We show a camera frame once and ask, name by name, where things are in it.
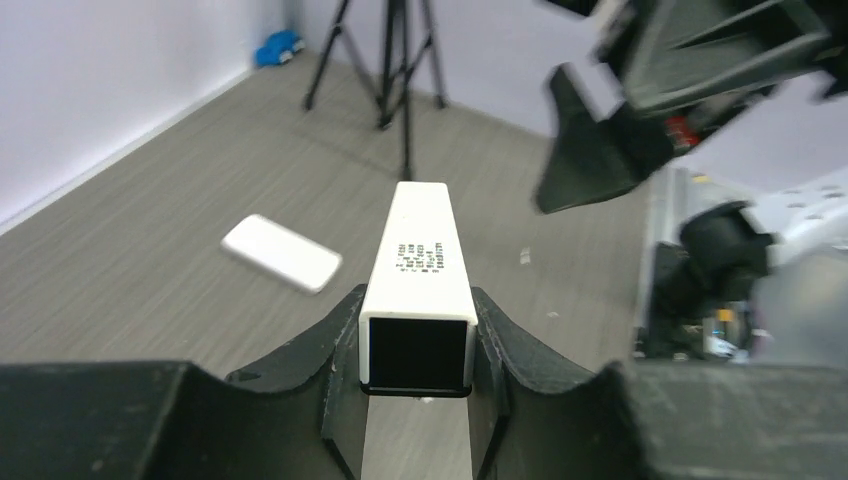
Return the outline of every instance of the black tripod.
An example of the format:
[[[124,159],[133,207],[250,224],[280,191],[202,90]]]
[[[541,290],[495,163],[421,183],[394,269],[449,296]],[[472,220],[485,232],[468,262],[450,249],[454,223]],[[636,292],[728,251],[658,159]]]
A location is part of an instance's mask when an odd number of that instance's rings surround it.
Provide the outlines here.
[[[442,80],[442,67],[439,59],[439,54],[436,49],[436,32],[433,25],[433,13],[430,8],[430,0],[421,0],[424,10],[424,22],[427,29],[427,37],[424,39],[423,45],[415,55],[412,63],[409,62],[409,5],[407,0],[386,0],[386,30],[383,42],[383,72],[381,91],[377,91],[374,83],[371,80],[368,72],[363,65],[362,56],[359,50],[353,43],[350,34],[345,30],[343,21],[344,15],[347,12],[350,0],[341,0],[339,8],[336,11],[336,17],[333,21],[333,27],[327,36],[324,50],[321,52],[321,61],[318,64],[318,70],[315,72],[315,78],[312,81],[312,86],[309,93],[303,102],[303,108],[311,110],[315,103],[315,94],[318,92],[318,86],[321,83],[321,78],[324,75],[324,70],[327,68],[327,62],[330,59],[330,51],[336,38],[341,36],[345,43],[348,53],[353,62],[353,67],[362,85],[374,97],[374,101],[379,109],[380,118],[377,123],[378,128],[386,130],[392,124],[392,118],[398,109],[403,109],[403,170],[401,172],[401,180],[412,180],[412,112],[410,110],[409,101],[409,82],[412,80],[412,74],[415,73],[415,68],[424,58],[424,53],[430,51],[430,60],[433,62],[433,82],[436,87],[436,107],[445,108],[447,102],[445,99],[445,85]],[[400,28],[402,35],[402,55],[400,67],[395,71],[392,67],[392,53],[395,28]],[[394,87],[397,77],[401,77],[401,95],[398,102],[390,105],[392,98],[392,88]]]

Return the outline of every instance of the blue toy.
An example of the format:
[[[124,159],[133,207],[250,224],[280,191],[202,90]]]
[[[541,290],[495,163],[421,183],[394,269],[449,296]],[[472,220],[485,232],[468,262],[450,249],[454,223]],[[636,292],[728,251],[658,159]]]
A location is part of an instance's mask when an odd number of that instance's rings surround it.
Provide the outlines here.
[[[256,51],[256,64],[260,67],[269,65],[285,65],[303,50],[306,44],[300,35],[292,30],[277,32]]]

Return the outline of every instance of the wooden floor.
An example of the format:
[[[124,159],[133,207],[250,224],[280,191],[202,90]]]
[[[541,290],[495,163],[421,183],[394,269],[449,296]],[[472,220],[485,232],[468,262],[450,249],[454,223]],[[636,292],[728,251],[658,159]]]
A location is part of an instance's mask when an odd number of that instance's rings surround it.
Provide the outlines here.
[[[399,129],[373,128],[375,108],[340,65],[304,113],[315,64],[259,72],[0,237],[0,361],[190,358],[223,376],[366,282]],[[545,139],[424,97],[413,110],[418,180],[449,185],[472,283],[579,364],[627,355],[646,191],[538,216]],[[344,256],[323,293],[220,251],[251,213]],[[363,478],[470,478],[465,402],[371,405]]]

